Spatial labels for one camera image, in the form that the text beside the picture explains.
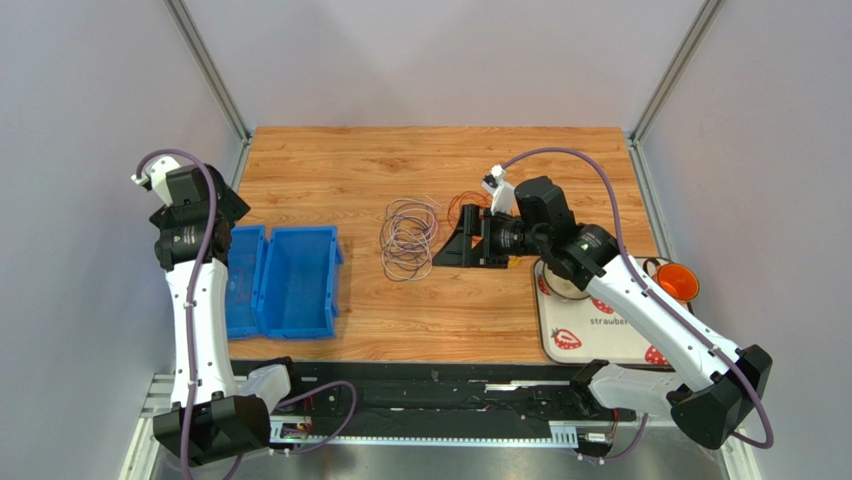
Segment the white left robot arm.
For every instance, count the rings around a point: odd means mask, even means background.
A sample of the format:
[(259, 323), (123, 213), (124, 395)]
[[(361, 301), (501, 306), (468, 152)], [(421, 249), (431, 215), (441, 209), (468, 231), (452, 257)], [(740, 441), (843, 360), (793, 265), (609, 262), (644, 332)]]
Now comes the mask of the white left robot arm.
[(163, 205), (150, 221), (174, 312), (176, 376), (155, 439), (187, 467), (268, 446), (270, 417), (290, 393), (284, 363), (233, 373), (225, 319), (231, 231), (250, 210), (210, 166), (162, 156), (145, 170)]

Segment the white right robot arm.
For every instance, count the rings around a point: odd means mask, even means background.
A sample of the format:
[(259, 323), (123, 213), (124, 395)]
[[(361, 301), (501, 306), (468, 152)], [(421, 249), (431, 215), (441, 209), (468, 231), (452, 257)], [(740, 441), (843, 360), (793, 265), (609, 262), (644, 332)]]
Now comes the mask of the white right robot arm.
[(603, 227), (576, 221), (563, 190), (540, 176), (511, 188), (519, 213), (463, 206), (435, 267), (504, 269), (534, 256), (558, 278), (602, 301), (657, 348), (671, 373), (593, 360), (573, 378), (608, 409), (671, 419), (692, 441), (718, 450), (761, 400), (773, 366), (754, 344), (740, 347), (656, 284)]

